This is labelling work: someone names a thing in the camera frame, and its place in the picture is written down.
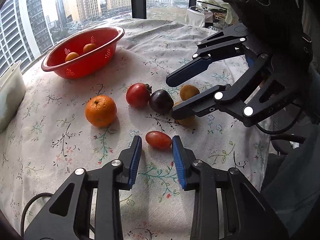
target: screw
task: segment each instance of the screw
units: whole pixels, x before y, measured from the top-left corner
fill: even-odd
[[[201,166],[202,165],[202,161],[201,160],[195,160],[192,163],[194,166]]]
[[[119,166],[121,164],[121,160],[113,160],[111,165],[112,166]]]
[[[253,114],[253,109],[252,109],[252,107],[250,107],[250,106],[245,107],[244,110],[243,110],[243,113],[244,113],[244,115],[246,115],[246,116],[252,115],[252,114]]]
[[[237,168],[231,168],[230,169],[230,173],[233,174],[233,175],[237,175],[237,174],[239,174],[239,172],[240,171]]]
[[[78,169],[76,169],[76,171],[75,171],[75,174],[76,175],[81,175],[81,174],[83,174],[84,173],[84,169],[82,169],[82,168],[78,168]]]
[[[222,97],[223,97],[222,92],[216,92],[216,93],[214,94],[214,98],[217,99],[217,100],[221,99]]]

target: red plastic basket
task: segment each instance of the red plastic basket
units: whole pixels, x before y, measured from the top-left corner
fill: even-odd
[[[124,35],[124,29],[119,27],[98,28],[67,39],[54,48],[43,60],[43,71],[54,71],[58,76],[75,79],[87,76],[104,67],[113,57],[117,41]],[[83,53],[86,44],[94,43],[97,48],[89,53]],[[70,52],[80,56],[65,62]]]

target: orange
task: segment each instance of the orange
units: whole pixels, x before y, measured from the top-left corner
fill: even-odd
[[[99,95],[92,98],[85,107],[85,117],[96,127],[106,127],[117,115],[116,103],[112,98]]]
[[[70,61],[70,60],[73,60],[75,58],[79,57],[79,54],[76,53],[76,52],[70,52],[67,56],[66,56],[66,59],[65,59],[65,62],[67,61]]]
[[[94,43],[89,43],[83,47],[83,53],[88,53],[97,48],[97,45]]]

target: floral pattern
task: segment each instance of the floral pattern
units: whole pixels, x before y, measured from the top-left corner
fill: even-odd
[[[184,127],[149,106],[134,109],[127,104],[125,93],[138,82],[150,84],[153,91],[165,89],[174,102],[180,101],[182,85],[168,87],[166,76],[192,60],[196,43],[214,31],[164,20],[125,19],[106,25],[122,27],[126,35],[105,68],[66,80],[43,72],[40,60],[23,75],[25,97],[0,133],[0,209],[19,230],[23,208],[33,196],[54,193],[79,167],[101,168],[140,135],[143,152],[136,183],[130,192],[120,192],[124,239],[189,239],[194,192],[181,190],[171,151],[153,149],[145,134],[158,130],[170,137],[180,135],[197,158],[217,169],[238,167],[258,190],[269,137],[219,111],[196,117],[194,126]],[[226,59],[186,83],[203,92],[217,84],[233,84],[246,69],[243,57]],[[97,95],[116,102],[117,118],[107,128],[93,127],[84,115],[86,103]],[[270,120],[261,125],[269,126]],[[26,227],[43,205],[37,201],[30,207]]]

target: brown fruit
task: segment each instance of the brown fruit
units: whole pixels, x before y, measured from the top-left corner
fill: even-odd
[[[76,52],[70,52],[67,56],[66,56],[66,59],[65,59],[65,62],[67,61],[70,61],[70,60],[73,60],[75,58],[79,57],[79,54],[76,53]]]
[[[94,43],[89,43],[83,47],[83,53],[88,53],[97,48],[97,45]]]
[[[165,133],[159,131],[148,132],[146,134],[146,141],[152,147],[160,150],[169,149],[172,144],[171,138]]]
[[[200,94],[199,89],[192,85],[183,85],[180,89],[180,97],[182,101],[186,101],[198,94]]]
[[[85,117],[96,127],[106,127],[117,115],[116,103],[112,98],[99,95],[92,98],[85,106]]]
[[[182,103],[181,101],[178,101],[178,102],[176,102],[173,106],[177,106],[178,104],[181,104],[181,103]],[[189,116],[189,117],[186,118],[186,119],[176,120],[176,121],[177,121],[179,124],[188,127],[188,126],[190,126],[190,125],[192,125],[192,124],[194,123],[195,118],[196,118],[196,117],[195,117],[194,115],[192,115],[192,116]]]

